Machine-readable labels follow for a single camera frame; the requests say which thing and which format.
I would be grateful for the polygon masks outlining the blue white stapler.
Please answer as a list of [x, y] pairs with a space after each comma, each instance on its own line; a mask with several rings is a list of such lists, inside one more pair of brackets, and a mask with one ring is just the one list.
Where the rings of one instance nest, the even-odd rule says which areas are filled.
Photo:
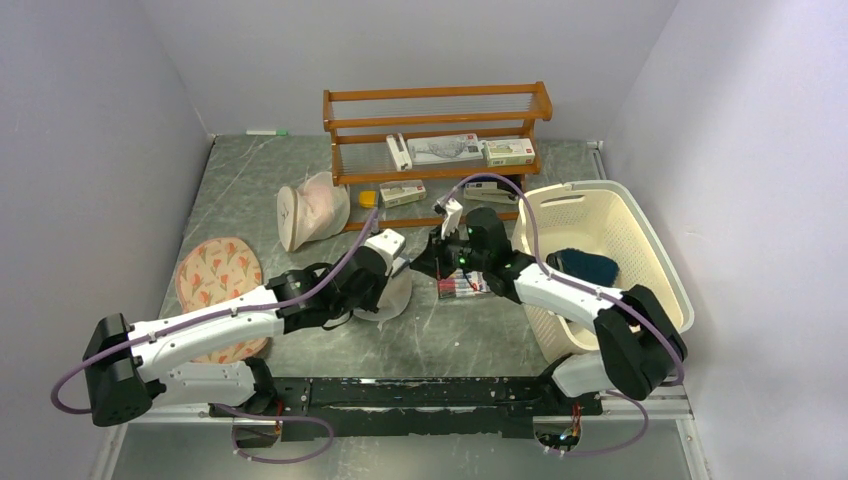
[[462, 193], [466, 200], [498, 204], [515, 205], [519, 199], [519, 195], [506, 181], [490, 177], [466, 183]]

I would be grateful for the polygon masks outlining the coloured marker pack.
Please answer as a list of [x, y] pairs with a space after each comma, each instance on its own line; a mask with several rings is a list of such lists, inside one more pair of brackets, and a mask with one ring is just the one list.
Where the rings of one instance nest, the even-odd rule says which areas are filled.
[[487, 295], [491, 289], [481, 272], [457, 269], [437, 282], [437, 292], [440, 299], [453, 299]]

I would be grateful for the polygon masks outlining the dark blue garment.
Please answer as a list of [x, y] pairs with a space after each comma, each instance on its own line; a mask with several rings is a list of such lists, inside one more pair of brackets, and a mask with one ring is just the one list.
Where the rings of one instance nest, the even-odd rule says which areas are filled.
[[559, 272], [602, 287], [612, 287], [620, 273], [614, 260], [574, 248], [552, 252], [545, 262]]

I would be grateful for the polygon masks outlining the floral pink oval pad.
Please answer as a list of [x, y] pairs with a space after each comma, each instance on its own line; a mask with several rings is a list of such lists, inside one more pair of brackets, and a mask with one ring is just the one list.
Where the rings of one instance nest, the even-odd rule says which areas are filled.
[[237, 237], [203, 242], [176, 269], [175, 287], [184, 313], [237, 299], [262, 284], [257, 256]]

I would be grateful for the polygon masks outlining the round white mesh laundry bag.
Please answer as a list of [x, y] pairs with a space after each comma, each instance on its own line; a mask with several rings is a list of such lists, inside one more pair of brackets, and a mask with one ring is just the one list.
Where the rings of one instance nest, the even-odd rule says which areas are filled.
[[412, 296], [412, 272], [409, 265], [410, 261], [405, 257], [394, 261], [376, 312], [355, 309], [352, 315], [366, 321], [385, 322], [402, 314]]

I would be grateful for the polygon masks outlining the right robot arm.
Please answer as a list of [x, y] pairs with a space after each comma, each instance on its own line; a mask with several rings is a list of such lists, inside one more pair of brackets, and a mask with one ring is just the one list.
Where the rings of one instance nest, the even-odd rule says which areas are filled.
[[490, 208], [472, 210], [465, 227], [464, 235], [433, 228], [412, 270], [437, 280], [458, 270], [480, 272], [495, 295], [578, 323], [598, 341], [594, 352], [552, 363], [551, 380], [539, 389], [548, 412], [565, 413], [590, 392], [615, 390], [643, 400], [659, 386], [682, 381], [687, 347], [652, 290], [604, 287], [550, 270], [511, 245]]

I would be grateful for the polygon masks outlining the flat white patterned box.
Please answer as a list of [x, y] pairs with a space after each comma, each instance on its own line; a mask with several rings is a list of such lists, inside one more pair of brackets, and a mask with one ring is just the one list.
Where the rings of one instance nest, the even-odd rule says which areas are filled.
[[414, 166], [469, 162], [484, 159], [474, 133], [414, 138], [406, 141]]

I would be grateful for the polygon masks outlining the green white marker pen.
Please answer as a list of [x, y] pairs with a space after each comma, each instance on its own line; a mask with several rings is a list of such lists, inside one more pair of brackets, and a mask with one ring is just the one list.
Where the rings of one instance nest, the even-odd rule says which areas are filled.
[[251, 129], [245, 131], [246, 135], [249, 136], [273, 136], [273, 137], [286, 137], [289, 136], [289, 132], [287, 130], [261, 130], [261, 129]]

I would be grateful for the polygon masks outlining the green white box on shelf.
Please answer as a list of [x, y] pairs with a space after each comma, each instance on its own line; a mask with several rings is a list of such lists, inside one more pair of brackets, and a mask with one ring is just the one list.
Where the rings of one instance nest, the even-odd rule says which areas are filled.
[[536, 157], [529, 138], [485, 140], [482, 144], [489, 167], [529, 165]]

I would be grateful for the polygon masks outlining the small white box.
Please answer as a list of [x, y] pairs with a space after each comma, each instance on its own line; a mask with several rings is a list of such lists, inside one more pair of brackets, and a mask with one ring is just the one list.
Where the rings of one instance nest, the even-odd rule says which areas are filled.
[[421, 180], [391, 181], [379, 186], [379, 193], [385, 208], [424, 200], [426, 188]]

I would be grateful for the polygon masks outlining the black base frame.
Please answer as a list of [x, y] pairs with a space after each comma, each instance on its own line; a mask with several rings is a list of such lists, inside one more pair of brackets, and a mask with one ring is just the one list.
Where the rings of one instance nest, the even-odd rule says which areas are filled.
[[571, 398], [546, 376], [344, 378], [275, 377], [236, 411], [281, 415], [281, 438], [499, 434], [531, 438], [542, 417], [595, 416], [597, 392]]

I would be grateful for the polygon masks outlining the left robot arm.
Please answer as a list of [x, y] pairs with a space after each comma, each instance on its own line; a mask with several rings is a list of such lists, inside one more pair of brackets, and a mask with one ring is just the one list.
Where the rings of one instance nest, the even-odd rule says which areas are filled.
[[242, 407], [261, 416], [277, 388], [269, 369], [246, 358], [223, 367], [200, 356], [240, 342], [303, 329], [332, 330], [352, 316], [394, 317], [387, 302], [408, 261], [363, 245], [334, 264], [289, 270], [246, 293], [176, 317], [129, 323], [102, 318], [83, 355], [86, 413], [98, 427], [129, 422], [150, 409], [193, 403]]

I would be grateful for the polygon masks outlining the cream plastic laundry basket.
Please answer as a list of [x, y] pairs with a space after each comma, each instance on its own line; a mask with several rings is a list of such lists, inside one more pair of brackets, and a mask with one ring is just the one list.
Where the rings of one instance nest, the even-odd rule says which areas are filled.
[[644, 212], [623, 185], [609, 180], [555, 184], [525, 193], [512, 231], [512, 246], [543, 257], [567, 248], [606, 256], [620, 273], [614, 284], [648, 287], [679, 333], [694, 323], [694, 310], [679, 275]]

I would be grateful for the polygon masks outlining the pink mesh laundry bag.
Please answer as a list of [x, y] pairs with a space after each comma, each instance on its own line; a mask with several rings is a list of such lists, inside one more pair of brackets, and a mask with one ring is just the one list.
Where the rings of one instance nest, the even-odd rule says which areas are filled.
[[320, 172], [297, 188], [281, 187], [276, 207], [280, 243], [286, 252], [293, 252], [344, 229], [350, 217], [350, 193], [344, 185], [334, 184], [331, 172]]

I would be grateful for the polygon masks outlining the yellow small block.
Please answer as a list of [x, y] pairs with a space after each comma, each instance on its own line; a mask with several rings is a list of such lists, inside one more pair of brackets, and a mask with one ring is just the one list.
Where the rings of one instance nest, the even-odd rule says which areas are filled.
[[377, 208], [379, 205], [379, 194], [374, 190], [364, 190], [358, 195], [358, 204], [364, 209]]

